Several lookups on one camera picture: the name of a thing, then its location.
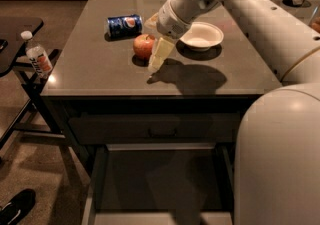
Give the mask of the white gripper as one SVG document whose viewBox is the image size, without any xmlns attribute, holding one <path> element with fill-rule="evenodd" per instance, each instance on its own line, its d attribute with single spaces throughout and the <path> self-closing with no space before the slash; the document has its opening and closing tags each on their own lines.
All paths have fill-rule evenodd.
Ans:
<svg viewBox="0 0 320 225">
<path fill-rule="evenodd" d="M 167 0 L 158 14 L 155 13 L 144 22 L 144 26 L 149 29 L 157 28 L 159 33 L 165 35 L 155 41 L 149 58 L 148 70 L 156 73 L 175 47 L 172 39 L 182 37 L 190 29 L 191 24 L 182 21 L 172 9 L 171 0 Z"/>
</svg>

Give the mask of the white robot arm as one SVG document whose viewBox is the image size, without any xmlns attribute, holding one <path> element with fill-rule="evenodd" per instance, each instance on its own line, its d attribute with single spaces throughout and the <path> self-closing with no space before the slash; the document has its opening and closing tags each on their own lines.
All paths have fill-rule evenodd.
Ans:
<svg viewBox="0 0 320 225">
<path fill-rule="evenodd" d="M 151 21 L 178 39 L 217 4 L 282 84 L 241 121 L 234 225 L 320 225 L 319 34 L 270 0 L 167 0 Z"/>
</svg>

